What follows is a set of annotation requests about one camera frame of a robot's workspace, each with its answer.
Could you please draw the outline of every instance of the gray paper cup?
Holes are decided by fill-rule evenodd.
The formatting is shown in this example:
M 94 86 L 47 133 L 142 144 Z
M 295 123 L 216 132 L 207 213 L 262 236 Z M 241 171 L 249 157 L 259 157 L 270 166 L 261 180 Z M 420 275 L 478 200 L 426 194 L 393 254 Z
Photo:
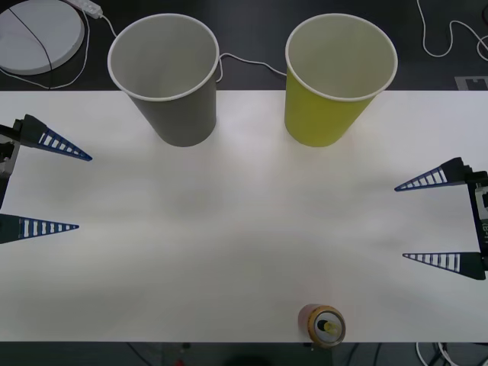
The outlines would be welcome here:
M 193 146 L 216 123 L 219 45 L 200 21 L 158 14 L 125 28 L 108 52 L 108 71 L 167 143 Z

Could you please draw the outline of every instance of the white table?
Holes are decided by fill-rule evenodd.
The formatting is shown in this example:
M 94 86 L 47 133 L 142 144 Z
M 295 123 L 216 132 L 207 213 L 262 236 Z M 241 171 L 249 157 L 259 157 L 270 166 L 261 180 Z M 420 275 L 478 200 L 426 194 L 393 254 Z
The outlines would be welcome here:
M 302 342 L 307 303 L 346 342 L 488 342 L 488 281 L 402 257 L 477 251 L 465 186 L 395 193 L 461 156 L 488 169 L 488 93 L 384 92 L 328 148 L 286 132 L 283 91 L 219 91 L 198 146 L 121 92 L 2 92 L 92 162 L 22 147 L 2 213 L 76 223 L 0 246 L 0 341 Z

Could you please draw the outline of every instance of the power strip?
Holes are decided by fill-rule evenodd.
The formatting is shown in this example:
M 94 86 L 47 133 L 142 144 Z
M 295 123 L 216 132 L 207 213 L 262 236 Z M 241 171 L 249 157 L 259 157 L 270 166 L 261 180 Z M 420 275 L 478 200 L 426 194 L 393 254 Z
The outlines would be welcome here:
M 99 19 L 104 13 L 101 10 L 100 5 L 91 2 L 90 0 L 64 0 L 68 4 L 72 5 L 80 11 L 85 12 L 94 19 Z

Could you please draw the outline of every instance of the can lid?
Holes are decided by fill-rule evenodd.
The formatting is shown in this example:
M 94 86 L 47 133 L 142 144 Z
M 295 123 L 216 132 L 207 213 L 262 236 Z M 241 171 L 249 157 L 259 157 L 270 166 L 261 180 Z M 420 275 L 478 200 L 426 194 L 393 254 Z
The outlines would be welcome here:
M 320 313 L 313 324 L 317 338 L 327 344 L 336 343 L 341 338 L 343 329 L 342 320 L 329 311 Z
M 345 337 L 344 317 L 333 307 L 322 305 L 312 311 L 307 328 L 310 338 L 325 348 L 338 345 Z

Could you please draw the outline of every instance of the black floor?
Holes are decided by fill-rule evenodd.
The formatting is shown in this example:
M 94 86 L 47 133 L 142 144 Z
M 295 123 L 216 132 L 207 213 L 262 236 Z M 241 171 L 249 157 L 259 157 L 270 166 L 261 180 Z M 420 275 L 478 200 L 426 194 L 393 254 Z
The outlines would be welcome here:
M 0 11 L 19 3 L 0 2 Z M 454 46 L 441 59 L 428 56 L 422 48 L 422 22 L 416 0 L 97 0 L 116 32 L 151 14 L 174 12 L 203 21 L 215 33 L 220 51 L 270 63 L 285 71 L 284 46 L 290 32 L 314 15 L 341 12 L 372 21 L 391 38 L 400 64 L 392 90 L 457 90 L 454 77 L 488 75 L 488 63 L 476 52 L 477 40 L 464 27 L 454 25 Z M 421 0 L 427 21 L 427 47 L 433 53 L 448 48 L 448 23 L 458 19 L 479 35 L 488 34 L 481 12 L 488 0 Z M 108 49 L 114 37 L 102 19 L 89 18 L 91 40 L 83 75 L 63 90 L 115 90 L 107 71 Z M 71 81 L 82 67 L 85 45 L 67 64 L 53 73 L 53 84 Z M 226 90 L 284 89 L 284 78 L 262 66 L 225 59 Z M 34 81 L 48 85 L 49 76 Z M 486 90 L 486 84 L 473 84 Z M 40 90 L 37 86 L 0 74 L 0 90 Z
M 331 350 L 305 347 L 299 343 L 233 344 L 132 343 L 141 360 L 125 343 L 0 343 L 0 364 L 5 366 L 422 366 L 413 343 L 384 343 L 374 359 L 377 343 L 361 343 L 351 357 L 354 344 L 343 343 Z M 429 363 L 435 356 L 432 343 L 420 350 Z M 448 344 L 456 364 L 481 365 L 488 348 L 474 344 Z M 439 360 L 435 365 L 443 365 Z

